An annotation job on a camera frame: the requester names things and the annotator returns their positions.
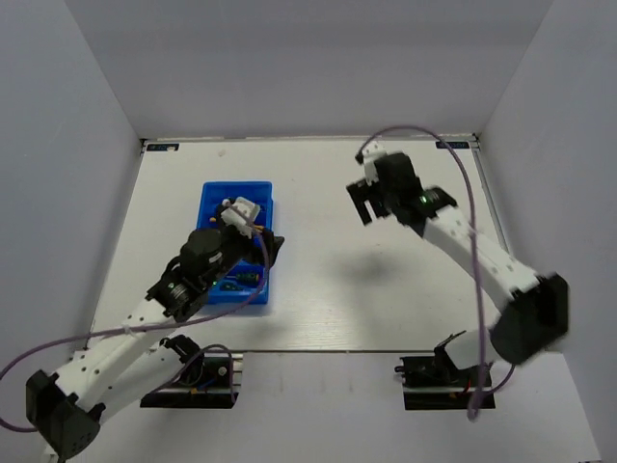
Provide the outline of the yellow needle-nose pliers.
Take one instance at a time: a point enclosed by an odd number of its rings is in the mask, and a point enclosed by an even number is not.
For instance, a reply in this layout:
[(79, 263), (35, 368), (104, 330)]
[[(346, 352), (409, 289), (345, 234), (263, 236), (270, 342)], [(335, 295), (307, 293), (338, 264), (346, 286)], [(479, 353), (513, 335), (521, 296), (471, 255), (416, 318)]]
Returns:
[(233, 219), (232, 221), (226, 221), (223, 218), (219, 217), (210, 217), (208, 219), (208, 222), (212, 225), (214, 224), (218, 224), (219, 226), (233, 226), (236, 227), (238, 230), (257, 230), (258, 232), (263, 232), (265, 230), (264, 226), (261, 225), (257, 225), (257, 224), (248, 224), (242, 220), (237, 221), (235, 219)]

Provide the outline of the green stubby phillips screwdriver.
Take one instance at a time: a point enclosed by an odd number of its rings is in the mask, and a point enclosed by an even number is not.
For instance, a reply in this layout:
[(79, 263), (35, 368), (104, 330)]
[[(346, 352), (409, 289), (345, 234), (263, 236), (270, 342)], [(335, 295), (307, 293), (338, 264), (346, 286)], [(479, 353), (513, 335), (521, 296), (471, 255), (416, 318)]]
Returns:
[(256, 285), (260, 280), (261, 275), (255, 272), (236, 273), (233, 280), (241, 285)]

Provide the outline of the green stubby flathead screwdriver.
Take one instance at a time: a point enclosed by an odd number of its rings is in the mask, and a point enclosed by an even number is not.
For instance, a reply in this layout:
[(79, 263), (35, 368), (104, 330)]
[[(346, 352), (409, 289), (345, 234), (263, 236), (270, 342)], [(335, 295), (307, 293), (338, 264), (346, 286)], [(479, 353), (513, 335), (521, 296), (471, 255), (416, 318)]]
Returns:
[(240, 291), (242, 289), (243, 289), (242, 286), (239, 286), (236, 283), (232, 283), (232, 282), (221, 282), (220, 284), (221, 291)]

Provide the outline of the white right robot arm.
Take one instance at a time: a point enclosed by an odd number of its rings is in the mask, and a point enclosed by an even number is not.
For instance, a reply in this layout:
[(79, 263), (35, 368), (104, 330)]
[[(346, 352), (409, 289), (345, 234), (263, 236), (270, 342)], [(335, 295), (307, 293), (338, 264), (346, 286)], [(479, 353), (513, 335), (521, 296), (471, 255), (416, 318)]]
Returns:
[(458, 384), (470, 368), (494, 361), (519, 366), (566, 336), (570, 297), (561, 276), (536, 272), (476, 231), (449, 194), (422, 186), (405, 153), (364, 149), (356, 160), (364, 176), (347, 191), (362, 222), (394, 216), (474, 278), (499, 312), (492, 327), (481, 324), (436, 347), (435, 371), (444, 383)]

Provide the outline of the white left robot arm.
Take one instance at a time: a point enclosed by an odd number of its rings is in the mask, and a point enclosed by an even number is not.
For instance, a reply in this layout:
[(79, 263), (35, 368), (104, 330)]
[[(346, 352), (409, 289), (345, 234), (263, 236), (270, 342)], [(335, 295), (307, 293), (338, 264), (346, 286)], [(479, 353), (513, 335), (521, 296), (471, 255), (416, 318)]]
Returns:
[(52, 373), (40, 369), (26, 382), (26, 417), (59, 461), (83, 451), (96, 437), (102, 417), (111, 410), (106, 393), (157, 342), (192, 318), (209, 290), (240, 261), (269, 267), (283, 237), (263, 228), (245, 236), (235, 226), (206, 228), (189, 234), (161, 278), (123, 321), (108, 330), (86, 354)]

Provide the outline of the blue plastic divided bin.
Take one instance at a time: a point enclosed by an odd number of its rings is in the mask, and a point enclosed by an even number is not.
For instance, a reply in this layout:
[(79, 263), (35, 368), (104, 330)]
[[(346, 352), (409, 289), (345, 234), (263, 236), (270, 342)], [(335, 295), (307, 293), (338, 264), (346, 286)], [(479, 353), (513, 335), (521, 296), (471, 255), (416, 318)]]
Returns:
[[(224, 199), (244, 197), (253, 203), (258, 204), (261, 210), (255, 219), (257, 225), (271, 228), (273, 225), (273, 186), (270, 181), (265, 180), (242, 180), (242, 181), (208, 181), (203, 185), (201, 191), (201, 202), (198, 214), (197, 228), (215, 228), (208, 222), (210, 217), (215, 217), (218, 205)], [(236, 273), (255, 272), (261, 275), (256, 285), (241, 285), (233, 280)], [(237, 304), (245, 301), (258, 287), (264, 274), (264, 267), (249, 264), (241, 260), (225, 278), (216, 284), (208, 293), (207, 303), (216, 304)], [(243, 289), (240, 291), (221, 291), (221, 282), (232, 282)]]

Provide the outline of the blue label sticker right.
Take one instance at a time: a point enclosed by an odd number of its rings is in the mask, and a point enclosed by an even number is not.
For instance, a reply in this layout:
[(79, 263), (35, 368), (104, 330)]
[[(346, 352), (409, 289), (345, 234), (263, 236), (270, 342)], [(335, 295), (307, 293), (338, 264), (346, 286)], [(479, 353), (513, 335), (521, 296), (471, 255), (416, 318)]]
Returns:
[(439, 150), (447, 150), (448, 148), (452, 148), (453, 150), (469, 150), (470, 146), (467, 141), (437, 141), (435, 143), (436, 148)]

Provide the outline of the blue label sticker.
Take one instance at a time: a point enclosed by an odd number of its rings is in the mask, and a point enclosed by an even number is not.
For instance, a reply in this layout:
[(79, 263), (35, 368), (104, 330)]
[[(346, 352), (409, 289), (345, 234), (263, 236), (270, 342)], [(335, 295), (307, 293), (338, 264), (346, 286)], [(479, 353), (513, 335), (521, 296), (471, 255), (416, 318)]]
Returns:
[(453, 150), (469, 150), (470, 146), (467, 141), (437, 141), (435, 143), (436, 148), (439, 150), (447, 150), (448, 148), (452, 148)]
[(148, 144), (146, 146), (146, 151), (166, 152), (166, 151), (178, 151), (178, 150), (179, 150), (179, 143)]

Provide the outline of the blue label sticker left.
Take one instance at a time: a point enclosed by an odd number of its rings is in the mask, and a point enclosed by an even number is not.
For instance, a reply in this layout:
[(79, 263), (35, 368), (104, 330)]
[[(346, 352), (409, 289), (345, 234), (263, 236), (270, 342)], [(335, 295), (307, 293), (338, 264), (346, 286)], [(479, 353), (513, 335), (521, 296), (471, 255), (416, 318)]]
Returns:
[(146, 146), (146, 151), (166, 152), (166, 151), (178, 151), (178, 150), (179, 150), (179, 143), (148, 144)]

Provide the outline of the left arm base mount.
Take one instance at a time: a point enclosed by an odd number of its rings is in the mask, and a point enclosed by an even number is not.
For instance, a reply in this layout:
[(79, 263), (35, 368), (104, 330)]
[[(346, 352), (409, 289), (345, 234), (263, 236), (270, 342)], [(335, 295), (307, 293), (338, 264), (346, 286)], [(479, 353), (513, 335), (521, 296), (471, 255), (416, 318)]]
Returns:
[(201, 364), (183, 372), (171, 386), (145, 395), (145, 409), (232, 409), (239, 396), (243, 355), (223, 352), (206, 353)]

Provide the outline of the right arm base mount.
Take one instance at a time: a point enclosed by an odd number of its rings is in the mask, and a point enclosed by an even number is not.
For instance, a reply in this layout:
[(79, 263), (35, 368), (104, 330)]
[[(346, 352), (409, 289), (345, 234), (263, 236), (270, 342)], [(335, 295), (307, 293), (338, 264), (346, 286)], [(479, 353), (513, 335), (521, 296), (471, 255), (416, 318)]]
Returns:
[(438, 372), (433, 355), (401, 357), (394, 367), (406, 411), (466, 410), (478, 387), (476, 368)]

